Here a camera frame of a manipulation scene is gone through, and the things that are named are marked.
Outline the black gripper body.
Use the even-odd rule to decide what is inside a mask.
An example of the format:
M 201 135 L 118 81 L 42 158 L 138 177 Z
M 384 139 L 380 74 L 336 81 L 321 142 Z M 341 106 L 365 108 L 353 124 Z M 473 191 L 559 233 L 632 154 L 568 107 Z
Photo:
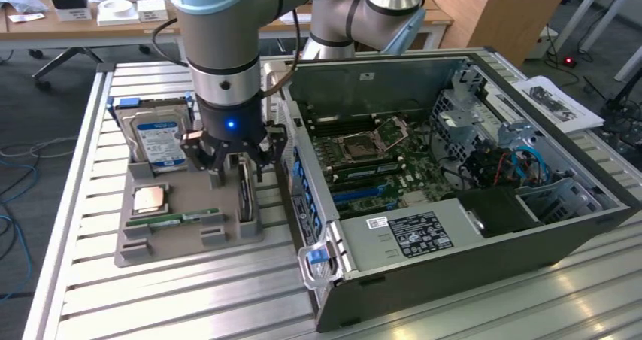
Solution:
M 261 99 L 251 98 L 237 105 L 215 105 L 199 98 L 200 119 L 208 135 L 221 141 L 259 144 L 265 135 Z

